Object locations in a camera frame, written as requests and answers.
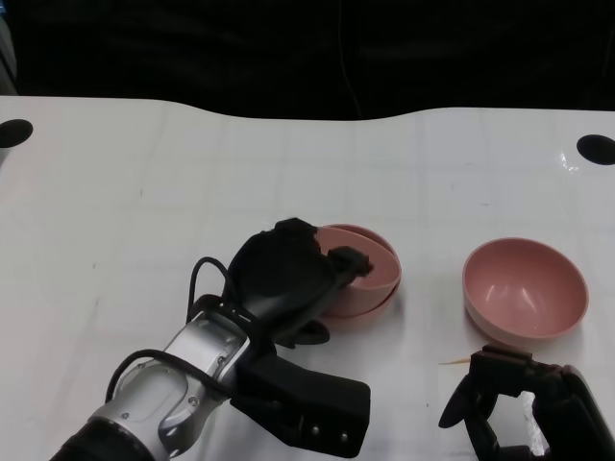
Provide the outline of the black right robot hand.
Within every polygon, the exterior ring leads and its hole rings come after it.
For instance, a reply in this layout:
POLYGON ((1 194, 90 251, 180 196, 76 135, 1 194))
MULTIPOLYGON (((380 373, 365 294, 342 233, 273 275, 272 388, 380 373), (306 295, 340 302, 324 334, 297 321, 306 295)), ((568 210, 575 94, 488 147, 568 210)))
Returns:
POLYGON ((479 460, 612 460, 614 437, 580 372, 570 366, 537 362, 528 352, 487 345, 470 357, 438 423, 465 423, 479 460), (488 422, 498 396, 534 394, 531 414, 548 449, 502 447, 488 422))

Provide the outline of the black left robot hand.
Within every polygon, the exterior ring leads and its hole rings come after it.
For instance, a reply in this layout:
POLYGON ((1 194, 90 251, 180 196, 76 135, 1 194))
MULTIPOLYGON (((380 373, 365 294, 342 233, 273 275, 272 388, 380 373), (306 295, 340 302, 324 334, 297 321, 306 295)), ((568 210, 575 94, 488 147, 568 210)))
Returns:
POLYGON ((301 219, 280 221, 251 236, 228 268, 222 299, 248 311, 273 342, 289 349, 327 343, 321 315, 373 269, 355 247, 322 251, 316 235, 317 228, 301 219))

